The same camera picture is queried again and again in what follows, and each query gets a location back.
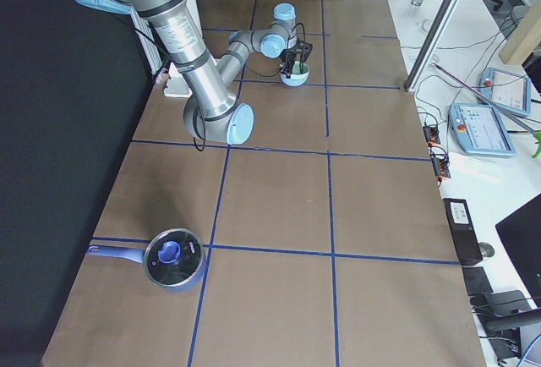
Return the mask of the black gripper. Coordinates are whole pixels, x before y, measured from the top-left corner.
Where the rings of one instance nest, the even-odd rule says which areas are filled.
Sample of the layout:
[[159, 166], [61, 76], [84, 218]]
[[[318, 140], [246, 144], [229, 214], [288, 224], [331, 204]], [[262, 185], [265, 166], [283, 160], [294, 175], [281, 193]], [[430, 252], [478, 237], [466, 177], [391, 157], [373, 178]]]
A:
[[310, 53], [313, 50], [313, 44], [297, 39], [292, 47], [284, 49], [281, 52], [282, 75], [290, 79], [295, 61], [306, 63]]

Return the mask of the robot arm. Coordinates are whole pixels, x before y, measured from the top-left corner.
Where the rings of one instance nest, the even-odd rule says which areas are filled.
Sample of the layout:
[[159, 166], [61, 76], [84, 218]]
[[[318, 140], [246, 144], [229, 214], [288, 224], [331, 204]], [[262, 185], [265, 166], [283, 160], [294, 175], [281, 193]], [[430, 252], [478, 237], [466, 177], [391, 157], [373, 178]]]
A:
[[303, 24], [296, 21], [295, 8], [290, 3], [280, 3], [274, 7], [268, 28], [233, 33], [228, 49], [215, 61], [187, 1], [75, 0], [88, 8], [113, 14], [135, 10], [141, 19], [149, 22], [192, 91], [183, 111], [185, 128], [203, 142], [241, 145], [252, 133], [254, 111], [250, 105], [239, 102], [229, 86], [249, 56], [260, 52], [268, 58], [280, 58], [283, 82], [299, 86], [308, 78], [306, 61], [313, 46], [297, 35]]

